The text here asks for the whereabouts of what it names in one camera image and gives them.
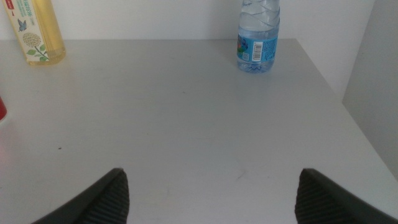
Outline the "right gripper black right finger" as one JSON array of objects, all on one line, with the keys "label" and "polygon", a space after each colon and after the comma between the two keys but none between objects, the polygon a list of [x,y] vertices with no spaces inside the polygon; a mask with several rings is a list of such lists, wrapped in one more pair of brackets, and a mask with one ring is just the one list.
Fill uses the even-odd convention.
[{"label": "right gripper black right finger", "polygon": [[294,212],[299,224],[397,224],[396,218],[309,168],[300,173]]}]

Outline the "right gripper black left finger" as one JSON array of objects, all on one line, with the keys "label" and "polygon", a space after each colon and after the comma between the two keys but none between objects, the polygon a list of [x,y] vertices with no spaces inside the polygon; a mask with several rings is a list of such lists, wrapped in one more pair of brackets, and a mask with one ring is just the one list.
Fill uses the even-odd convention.
[{"label": "right gripper black left finger", "polygon": [[36,220],[36,223],[126,224],[129,187],[122,168],[113,168],[76,197]]}]

